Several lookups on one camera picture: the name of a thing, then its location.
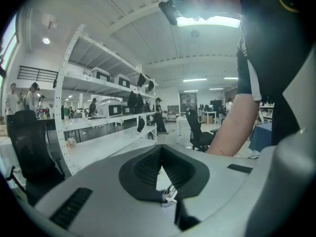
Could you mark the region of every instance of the white device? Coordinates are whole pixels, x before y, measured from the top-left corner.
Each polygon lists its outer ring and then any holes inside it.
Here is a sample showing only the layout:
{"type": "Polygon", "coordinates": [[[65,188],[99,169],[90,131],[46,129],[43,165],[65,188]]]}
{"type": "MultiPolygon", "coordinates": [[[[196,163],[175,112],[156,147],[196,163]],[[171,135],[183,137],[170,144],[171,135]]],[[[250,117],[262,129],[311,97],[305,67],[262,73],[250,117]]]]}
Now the white device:
{"type": "Polygon", "coordinates": [[[111,79],[111,82],[121,85],[123,87],[129,88],[130,87],[130,81],[129,78],[125,75],[118,74],[117,76],[113,77],[111,79]]]}
{"type": "Polygon", "coordinates": [[[110,118],[122,115],[122,105],[120,100],[117,99],[104,99],[97,107],[98,117],[110,118]]]}
{"type": "Polygon", "coordinates": [[[132,114],[132,108],[129,108],[127,106],[127,102],[122,102],[122,113],[123,115],[129,115],[132,114]]]}
{"type": "Polygon", "coordinates": [[[93,68],[88,74],[89,77],[94,77],[104,81],[110,81],[111,76],[108,72],[100,68],[93,68]]]}

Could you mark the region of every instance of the railing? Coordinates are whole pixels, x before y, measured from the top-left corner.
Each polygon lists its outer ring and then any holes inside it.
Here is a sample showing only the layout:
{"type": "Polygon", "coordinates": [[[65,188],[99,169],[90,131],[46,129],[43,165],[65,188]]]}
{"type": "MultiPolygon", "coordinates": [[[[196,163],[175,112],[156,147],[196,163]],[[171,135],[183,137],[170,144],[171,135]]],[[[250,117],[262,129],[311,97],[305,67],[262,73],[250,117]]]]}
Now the railing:
{"type": "Polygon", "coordinates": [[[18,79],[54,82],[57,76],[56,71],[20,66],[18,79]]]}

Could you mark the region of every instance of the window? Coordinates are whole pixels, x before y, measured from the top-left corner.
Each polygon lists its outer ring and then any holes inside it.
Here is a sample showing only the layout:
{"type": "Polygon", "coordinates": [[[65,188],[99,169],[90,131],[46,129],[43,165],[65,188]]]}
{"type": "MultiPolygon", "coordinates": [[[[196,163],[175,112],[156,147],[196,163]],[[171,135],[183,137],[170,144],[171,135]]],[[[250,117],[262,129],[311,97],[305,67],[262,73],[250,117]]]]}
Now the window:
{"type": "MultiPolygon", "coordinates": [[[[12,18],[1,40],[0,64],[4,70],[7,69],[8,62],[17,44],[16,16],[17,14],[12,18]]],[[[2,87],[2,77],[0,77],[0,85],[2,87]]]]}

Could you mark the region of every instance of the vent slot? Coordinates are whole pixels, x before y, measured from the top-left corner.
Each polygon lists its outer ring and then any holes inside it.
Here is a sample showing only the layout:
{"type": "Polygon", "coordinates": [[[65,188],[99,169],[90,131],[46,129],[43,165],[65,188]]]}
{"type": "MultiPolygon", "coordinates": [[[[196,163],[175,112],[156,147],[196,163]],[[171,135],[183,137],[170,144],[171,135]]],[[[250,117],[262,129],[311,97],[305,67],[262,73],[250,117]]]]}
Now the vent slot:
{"type": "Polygon", "coordinates": [[[53,214],[53,216],[51,216],[51,221],[58,226],[67,229],[91,194],[92,190],[90,189],[78,188],[53,214]]]}

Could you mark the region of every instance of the metal shelf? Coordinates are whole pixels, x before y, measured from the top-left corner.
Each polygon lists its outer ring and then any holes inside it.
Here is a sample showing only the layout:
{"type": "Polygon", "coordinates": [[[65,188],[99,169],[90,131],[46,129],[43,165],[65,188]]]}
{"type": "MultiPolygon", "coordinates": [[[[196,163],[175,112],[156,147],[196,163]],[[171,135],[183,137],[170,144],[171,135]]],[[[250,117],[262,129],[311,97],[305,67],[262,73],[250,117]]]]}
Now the metal shelf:
{"type": "MultiPolygon", "coordinates": [[[[133,90],[135,94],[140,93],[143,98],[155,98],[155,87],[149,94],[145,92],[145,85],[142,88],[136,87],[141,70],[132,66],[117,54],[108,50],[102,44],[82,34],[84,28],[85,25],[83,24],[79,26],[66,49],[58,72],[54,98],[55,124],[58,143],[65,163],[72,175],[76,174],[85,166],[88,166],[97,160],[109,157],[132,143],[136,143],[149,132],[155,135],[154,140],[150,142],[150,144],[155,144],[157,142],[156,126],[145,125],[141,133],[136,132],[137,127],[132,127],[130,129],[78,143],[73,149],[67,148],[64,137],[65,131],[97,126],[111,122],[121,122],[138,116],[150,115],[151,113],[93,120],[86,120],[84,118],[73,119],[71,121],[61,120],[61,97],[63,90],[125,99],[129,97],[131,91],[133,90]],[[79,64],[88,68],[98,67],[109,72],[111,76],[115,76],[117,74],[125,75],[130,79],[132,87],[126,88],[101,79],[66,71],[68,62],[79,64]]],[[[149,83],[150,79],[145,75],[144,77],[146,78],[146,83],[149,83]]]]}
{"type": "MultiPolygon", "coordinates": [[[[141,73],[140,69],[84,34],[79,35],[69,61],[91,69],[98,67],[109,72],[112,77],[118,74],[125,75],[134,85],[137,85],[141,73]]],[[[143,76],[148,83],[150,79],[145,75],[143,76]]]]}
{"type": "Polygon", "coordinates": [[[125,115],[125,116],[118,116],[118,117],[113,117],[113,118],[97,118],[97,119],[73,118],[73,119],[64,119],[64,120],[62,120],[62,122],[64,124],[63,131],[64,132],[72,131],[72,130],[87,128],[87,127],[93,127],[93,126],[98,126],[98,125],[103,125],[103,124],[109,124],[109,123],[114,123],[114,122],[121,123],[124,120],[135,119],[135,118],[138,118],[139,116],[144,118],[147,115],[152,115],[152,114],[154,114],[154,112],[139,113],[139,114],[125,115]]]}
{"type": "Polygon", "coordinates": [[[138,133],[137,127],[135,126],[93,140],[78,143],[72,149],[68,149],[68,153],[74,167],[77,171],[80,171],[98,160],[115,154],[117,151],[136,142],[155,129],[156,126],[145,126],[142,132],[138,133]]]}
{"type": "MultiPolygon", "coordinates": [[[[93,95],[111,96],[128,98],[132,89],[120,86],[118,84],[89,77],[86,75],[77,74],[74,72],[66,72],[64,77],[63,89],[77,91],[81,93],[89,93],[93,95]]],[[[137,90],[133,90],[135,94],[140,93],[144,98],[154,98],[137,90]]]]}

